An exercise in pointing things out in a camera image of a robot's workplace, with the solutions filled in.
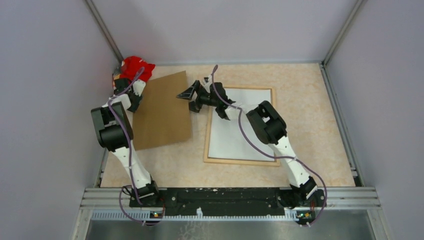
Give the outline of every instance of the white paper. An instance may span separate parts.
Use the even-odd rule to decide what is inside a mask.
[[[226,88],[225,91],[228,98],[237,103],[250,105],[251,109],[254,109],[265,100],[271,103],[270,89]],[[255,146],[269,155],[274,155],[274,152],[256,137],[245,114],[242,114],[241,126],[249,140]],[[231,121],[221,119],[215,111],[215,108],[213,109],[212,122],[210,125],[208,156],[218,159],[274,161],[273,158],[262,155],[248,144],[240,132],[237,119]]]

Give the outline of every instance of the lavender wall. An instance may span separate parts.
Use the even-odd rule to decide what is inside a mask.
[[[329,65],[363,178],[396,239],[422,239],[424,1],[370,0]]]
[[[82,0],[2,0],[0,32],[0,239],[69,239],[116,60]]]
[[[324,59],[355,0],[94,0],[124,56],[160,64]]]

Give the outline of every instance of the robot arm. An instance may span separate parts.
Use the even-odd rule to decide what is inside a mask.
[[[202,86],[199,80],[196,80],[191,87],[179,94],[177,98],[192,100],[194,93],[197,93],[194,100],[188,104],[190,111],[198,113],[202,105],[208,105],[216,107],[215,111],[222,119],[230,121],[237,120],[240,110],[228,107],[218,98],[213,86],[208,81],[209,78],[204,78],[204,86]],[[229,99],[221,82],[215,82],[215,87],[218,94],[228,103],[242,109],[252,109]],[[296,154],[290,145],[286,131],[287,126],[283,118],[268,101],[263,101],[255,109],[249,112],[243,112],[243,114],[246,114],[257,138],[263,144],[268,145],[276,156],[285,156],[284,159],[281,159],[281,162],[285,165],[290,186],[296,195],[299,196],[299,200],[307,201],[310,199],[318,189],[317,184],[305,168],[296,161]]]
[[[287,156],[281,162],[285,165],[290,186],[300,195],[301,200],[308,200],[318,187],[311,175],[296,161],[295,151],[287,135],[286,122],[269,101],[263,101],[246,116],[263,144],[268,145],[278,157]]]
[[[150,173],[141,164],[134,149],[133,129],[125,113],[125,110],[131,112],[137,110],[146,83],[137,80],[132,84],[131,88],[123,94],[120,93],[128,87],[128,80],[124,79],[120,83],[117,83],[117,80],[115,80],[115,85],[116,96],[113,96],[109,100],[109,104],[118,119],[116,119],[116,116],[112,113],[108,103],[91,110],[91,117],[93,119],[97,140],[102,147],[107,148],[118,158],[128,176],[133,180],[135,187],[132,193],[133,196],[138,196],[143,204],[148,206],[156,202],[159,196],[159,190],[155,181],[152,180]],[[120,124],[125,128],[129,141]]]

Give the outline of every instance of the beige table surface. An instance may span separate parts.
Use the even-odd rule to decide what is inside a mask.
[[[188,84],[191,85],[194,80],[208,76],[213,67],[157,66],[151,79],[186,71]],[[318,64],[220,65],[215,81],[222,82],[224,86],[274,87],[276,109],[287,123],[290,143],[298,158],[320,174],[329,187],[355,186]],[[189,141],[137,151],[158,187],[289,186],[283,165],[204,163],[208,109],[204,106],[200,113],[190,113],[192,138]],[[132,121],[132,114],[128,111],[127,114]],[[322,186],[318,178],[315,181]],[[130,183],[121,163],[110,153],[101,187],[121,187]]]

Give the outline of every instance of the brown cardboard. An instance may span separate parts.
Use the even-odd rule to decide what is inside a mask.
[[[149,80],[134,113],[135,150],[187,141],[192,136],[189,102],[176,96],[188,88],[186,71]]]

